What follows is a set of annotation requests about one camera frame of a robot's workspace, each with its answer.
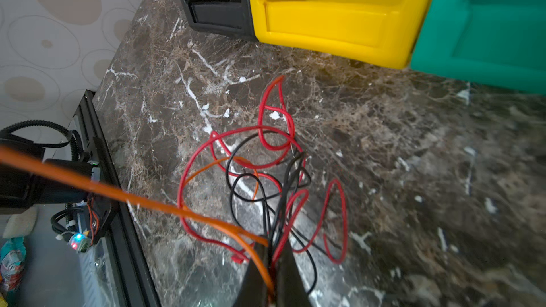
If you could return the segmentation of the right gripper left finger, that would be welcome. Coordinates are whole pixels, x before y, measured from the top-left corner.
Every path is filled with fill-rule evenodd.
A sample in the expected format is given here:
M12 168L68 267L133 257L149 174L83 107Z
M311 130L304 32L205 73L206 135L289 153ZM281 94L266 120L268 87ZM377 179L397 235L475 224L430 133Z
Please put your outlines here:
M270 295L257 265L250 261L233 307L266 307Z

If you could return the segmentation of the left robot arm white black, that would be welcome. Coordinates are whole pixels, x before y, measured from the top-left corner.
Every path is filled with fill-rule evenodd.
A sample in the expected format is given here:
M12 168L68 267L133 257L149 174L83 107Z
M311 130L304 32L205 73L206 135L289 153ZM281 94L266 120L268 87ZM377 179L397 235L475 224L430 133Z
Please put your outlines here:
M17 136L22 129L46 127L65 137L60 143L37 143ZM1 214L27 211L35 204L86 200L84 183L98 171L84 151L77 131L55 122L27 120L1 129Z

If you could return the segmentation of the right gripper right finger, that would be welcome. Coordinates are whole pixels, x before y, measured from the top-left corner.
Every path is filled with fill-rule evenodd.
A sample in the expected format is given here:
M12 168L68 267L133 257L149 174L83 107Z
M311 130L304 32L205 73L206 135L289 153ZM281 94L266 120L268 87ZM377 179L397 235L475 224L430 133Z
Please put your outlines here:
M311 307L290 243L286 243L275 264L276 306Z

